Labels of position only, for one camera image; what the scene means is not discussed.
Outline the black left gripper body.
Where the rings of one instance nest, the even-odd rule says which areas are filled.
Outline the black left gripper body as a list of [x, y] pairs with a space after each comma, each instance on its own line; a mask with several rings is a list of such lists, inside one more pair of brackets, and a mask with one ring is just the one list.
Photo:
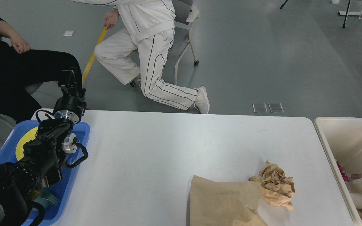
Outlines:
[[78, 124], [81, 122], [86, 106], [87, 103], [84, 98], [63, 95], [56, 101], [53, 116], [55, 119], [66, 119]]

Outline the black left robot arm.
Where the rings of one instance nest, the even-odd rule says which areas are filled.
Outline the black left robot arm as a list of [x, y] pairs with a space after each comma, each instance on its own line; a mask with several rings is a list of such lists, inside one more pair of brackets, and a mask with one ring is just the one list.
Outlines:
[[23, 145], [24, 157], [17, 163], [0, 164], [0, 226], [21, 226], [33, 209], [38, 215], [30, 223], [38, 226], [45, 208], [28, 196], [42, 185], [61, 181], [62, 167], [75, 168], [89, 156], [87, 149], [72, 133], [86, 110], [86, 90], [77, 82], [77, 69], [64, 70], [59, 80], [63, 93], [53, 112], [46, 111], [46, 120], [36, 116], [39, 126], [35, 138]]

